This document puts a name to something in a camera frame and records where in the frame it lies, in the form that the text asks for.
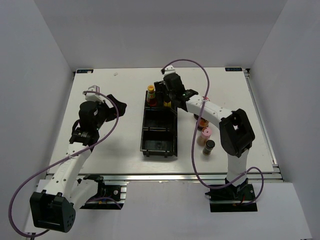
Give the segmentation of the yellow-cap red sauce bottle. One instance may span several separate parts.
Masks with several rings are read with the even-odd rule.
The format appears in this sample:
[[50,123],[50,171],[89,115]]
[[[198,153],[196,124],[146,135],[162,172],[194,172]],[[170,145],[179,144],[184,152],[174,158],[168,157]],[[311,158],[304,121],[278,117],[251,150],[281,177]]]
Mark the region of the yellow-cap red sauce bottle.
[[153,85],[149,85],[147,87],[146,102],[151,107],[155,107],[157,105],[156,92],[155,92],[155,87]]

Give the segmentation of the small yellow-label brown bottle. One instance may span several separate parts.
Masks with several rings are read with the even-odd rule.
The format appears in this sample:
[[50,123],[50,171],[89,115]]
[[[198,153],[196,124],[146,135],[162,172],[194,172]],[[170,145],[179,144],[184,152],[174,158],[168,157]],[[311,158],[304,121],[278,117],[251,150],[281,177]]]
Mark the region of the small yellow-label brown bottle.
[[163,106],[166,108],[171,108],[172,107],[172,102],[170,99],[164,99],[163,100]]

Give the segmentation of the red-lid sauce jar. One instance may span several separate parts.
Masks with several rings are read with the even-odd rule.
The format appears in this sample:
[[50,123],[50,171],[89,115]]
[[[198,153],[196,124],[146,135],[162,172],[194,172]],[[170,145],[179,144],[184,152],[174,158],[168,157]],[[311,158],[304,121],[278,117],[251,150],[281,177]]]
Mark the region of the red-lid sauce jar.
[[204,128],[207,128],[209,126],[209,121],[207,121],[204,118],[201,118],[197,124],[197,129],[199,131],[202,131]]

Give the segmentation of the pink-lid spice shaker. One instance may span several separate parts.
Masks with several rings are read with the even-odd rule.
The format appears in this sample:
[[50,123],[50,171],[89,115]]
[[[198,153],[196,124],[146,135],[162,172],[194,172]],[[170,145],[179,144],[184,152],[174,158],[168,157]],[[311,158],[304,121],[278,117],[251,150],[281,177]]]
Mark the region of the pink-lid spice shaker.
[[204,127],[201,130],[201,133],[199,134],[199,136],[197,137],[197,144],[199,146],[204,146],[206,144],[206,142],[210,139],[212,134],[212,130],[210,127]]

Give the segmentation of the black-lid pepper shaker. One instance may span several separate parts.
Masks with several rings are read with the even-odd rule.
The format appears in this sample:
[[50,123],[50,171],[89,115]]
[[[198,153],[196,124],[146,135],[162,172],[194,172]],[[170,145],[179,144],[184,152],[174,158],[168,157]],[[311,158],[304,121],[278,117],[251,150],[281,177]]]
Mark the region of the black-lid pepper shaker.
[[207,140],[202,150],[202,154],[206,156],[210,155],[215,145],[216,143],[213,140]]

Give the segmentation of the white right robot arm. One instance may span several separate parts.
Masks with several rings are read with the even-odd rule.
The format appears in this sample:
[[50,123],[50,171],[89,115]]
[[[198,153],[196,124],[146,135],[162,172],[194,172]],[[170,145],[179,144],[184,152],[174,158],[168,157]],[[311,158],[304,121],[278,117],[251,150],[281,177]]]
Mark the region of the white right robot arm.
[[227,154],[226,195],[236,200],[248,184],[247,157],[255,134],[243,109],[229,110],[205,99],[193,89],[185,89],[177,73],[166,74],[154,83],[164,98],[188,113],[203,117],[219,130],[220,144]]

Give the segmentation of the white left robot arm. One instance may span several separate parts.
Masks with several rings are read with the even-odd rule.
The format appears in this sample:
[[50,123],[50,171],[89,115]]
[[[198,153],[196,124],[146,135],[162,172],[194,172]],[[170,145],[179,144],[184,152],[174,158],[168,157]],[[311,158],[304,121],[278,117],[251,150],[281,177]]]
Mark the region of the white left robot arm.
[[72,127],[66,160],[59,164],[55,174],[41,192],[30,197],[33,225],[36,228],[67,233],[72,228],[76,212],[90,198],[105,196],[106,187],[99,175],[77,177],[84,163],[99,143],[99,130],[110,121],[118,121],[125,114],[127,104],[113,95],[86,91],[80,104],[79,119]]

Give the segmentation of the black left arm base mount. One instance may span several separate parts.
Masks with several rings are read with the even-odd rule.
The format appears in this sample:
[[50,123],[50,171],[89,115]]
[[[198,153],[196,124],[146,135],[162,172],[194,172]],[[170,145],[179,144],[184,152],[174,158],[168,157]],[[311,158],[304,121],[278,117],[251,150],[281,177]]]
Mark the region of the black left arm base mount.
[[89,189],[85,196],[85,203],[80,209],[85,210],[120,210],[126,199],[126,185],[122,183],[105,182],[104,177],[89,174],[76,180],[78,189]]

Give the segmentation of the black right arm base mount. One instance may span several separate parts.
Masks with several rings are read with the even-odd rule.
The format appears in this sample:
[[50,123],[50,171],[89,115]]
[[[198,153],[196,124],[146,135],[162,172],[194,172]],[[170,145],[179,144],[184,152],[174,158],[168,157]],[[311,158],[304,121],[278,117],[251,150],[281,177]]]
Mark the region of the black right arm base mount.
[[227,187],[222,189],[210,189],[205,193],[209,199],[211,213],[248,213],[257,212],[257,203],[252,184],[248,184],[239,193],[234,193]]

